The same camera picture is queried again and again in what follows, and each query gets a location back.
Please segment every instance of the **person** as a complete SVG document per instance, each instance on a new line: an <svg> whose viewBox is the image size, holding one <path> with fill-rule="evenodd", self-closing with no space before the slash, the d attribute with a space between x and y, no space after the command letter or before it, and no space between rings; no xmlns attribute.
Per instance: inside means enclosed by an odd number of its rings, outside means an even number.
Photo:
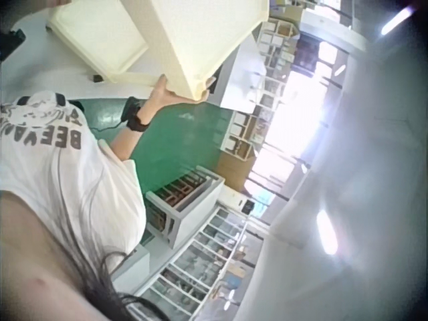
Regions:
<svg viewBox="0 0 428 321"><path fill-rule="evenodd" d="M117 293L110 276L146 225L129 158L159 110L207 97L180 97L161 76L110 144L95 139L81 108L61 94L1 106L2 320L140 320L131 304L169 320L156 304Z"/></svg>

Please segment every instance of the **white plastic box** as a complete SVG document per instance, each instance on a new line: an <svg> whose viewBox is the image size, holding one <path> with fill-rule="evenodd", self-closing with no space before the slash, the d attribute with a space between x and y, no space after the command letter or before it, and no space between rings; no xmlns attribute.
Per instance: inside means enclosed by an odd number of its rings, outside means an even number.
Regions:
<svg viewBox="0 0 428 321"><path fill-rule="evenodd" d="M111 82L153 86L157 77L128 71L149 48L169 89L198 100L207 79L268 17L269 0L73 0L52 9L49 25Z"/></svg>
<svg viewBox="0 0 428 321"><path fill-rule="evenodd" d="M269 17L269 0L121 0L169 79L198 100L227 56Z"/></svg>
<svg viewBox="0 0 428 321"><path fill-rule="evenodd" d="M105 80L120 81L148 49L119 0L73 0L49 15L58 37Z"/></svg>

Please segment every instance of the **glass cabinet door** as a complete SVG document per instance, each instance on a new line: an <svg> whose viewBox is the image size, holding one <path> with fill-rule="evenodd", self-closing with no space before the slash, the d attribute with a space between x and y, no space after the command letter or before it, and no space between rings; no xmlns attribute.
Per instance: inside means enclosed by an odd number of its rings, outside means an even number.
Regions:
<svg viewBox="0 0 428 321"><path fill-rule="evenodd" d="M218 230L214 226L207 225L202 232L230 249L233 249L233 246L236 244L236 235L227 234L226 232Z"/></svg>
<svg viewBox="0 0 428 321"><path fill-rule="evenodd" d="M212 286L225 262L225 259L220 255L193 242L177 259L175 264L195 279L207 286Z"/></svg>
<svg viewBox="0 0 428 321"><path fill-rule="evenodd" d="M234 224L226 222L224 219L221 219L218 216L214 216L209 223L233 237L235 237L237 234L241 234L242 232L242 229L236 227Z"/></svg>
<svg viewBox="0 0 428 321"><path fill-rule="evenodd" d="M142 295L142 298L149 300L150 302L156 304L171 320L174 321L188 321L190 315L184 313L176 306L165 300L157 290L152 288L147 289L147 291ZM141 310L143 313L146 311L143 307L136 305L136 308Z"/></svg>
<svg viewBox="0 0 428 321"><path fill-rule="evenodd" d="M170 285L167 281L162 278L159 278L153 285L153 288L158 290L164 297L173 301L176 305L180 306L189 313L193 313L199 303L196 302L190 295L184 294L182 291L176 289L174 286Z"/></svg>
<svg viewBox="0 0 428 321"><path fill-rule="evenodd" d="M198 233L195 239L226 259L229 258L232 253L232 249L229 246L221 245L220 241L216 241L214 238L209 237L206 234Z"/></svg>
<svg viewBox="0 0 428 321"><path fill-rule="evenodd" d="M205 288L202 284L192 280L172 265L163 270L161 276L198 301L202 301L209 291L209 288Z"/></svg>

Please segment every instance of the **black object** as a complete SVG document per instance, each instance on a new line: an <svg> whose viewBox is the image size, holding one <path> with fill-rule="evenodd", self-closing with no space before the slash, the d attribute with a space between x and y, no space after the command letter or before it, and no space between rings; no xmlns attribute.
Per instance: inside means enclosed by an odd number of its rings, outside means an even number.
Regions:
<svg viewBox="0 0 428 321"><path fill-rule="evenodd" d="M29 96L23 96L18 99L18 102L16 103L18 106L24 106L28 103Z"/></svg>
<svg viewBox="0 0 428 321"><path fill-rule="evenodd" d="M251 211L254 209L255 203L253 201L250 201L249 199L245 202L245 205L243 206L243 209L241 210L242 213L249 215Z"/></svg>
<svg viewBox="0 0 428 321"><path fill-rule="evenodd" d="M82 103L78 100L69 100L68 101L71 105L79 108L83 113L85 113L85 108L83 107Z"/></svg>
<svg viewBox="0 0 428 321"><path fill-rule="evenodd" d="M101 75L94 75L93 81L94 82L103 82L104 79L103 79L103 77Z"/></svg>
<svg viewBox="0 0 428 321"><path fill-rule="evenodd" d="M126 127L131 129L133 132L144 132L149 126L150 126L150 123L148 123L147 125L141 124L140 119L136 115L134 115L126 123Z"/></svg>
<svg viewBox="0 0 428 321"><path fill-rule="evenodd" d="M4 62L23 42L25 34L22 30L0 32L0 62Z"/></svg>
<svg viewBox="0 0 428 321"><path fill-rule="evenodd" d="M63 94L58 94L57 92L55 93L55 97L56 97L56 104L60 105L61 107L65 107L66 106L66 97L64 97Z"/></svg>
<svg viewBox="0 0 428 321"><path fill-rule="evenodd" d="M136 113L140 110L140 108L141 108L140 100L131 96L125 102L125 106L123 107L123 111L122 111L122 116L120 117L120 122L117 125L115 125L113 127L103 128L103 129L90 127L90 130L96 130L97 132L104 132L105 130L118 128L120 126L120 124L122 124L123 122L126 122L126 121L129 122L130 120L134 119L136 117Z"/></svg>
<svg viewBox="0 0 428 321"><path fill-rule="evenodd" d="M136 113L140 110L140 100L131 96L125 102L125 107L123 107L122 116L120 117L120 122L126 122L130 120Z"/></svg>

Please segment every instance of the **black wristband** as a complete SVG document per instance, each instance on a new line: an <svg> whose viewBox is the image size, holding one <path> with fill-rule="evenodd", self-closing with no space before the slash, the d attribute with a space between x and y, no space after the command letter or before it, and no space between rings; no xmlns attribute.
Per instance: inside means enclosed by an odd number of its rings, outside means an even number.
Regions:
<svg viewBox="0 0 428 321"><path fill-rule="evenodd" d="M126 127L131 129L133 132L144 132L149 126L150 126L150 123L148 123L147 125L141 124L141 121L137 117L137 115L134 115L133 117L131 117L126 123Z"/></svg>

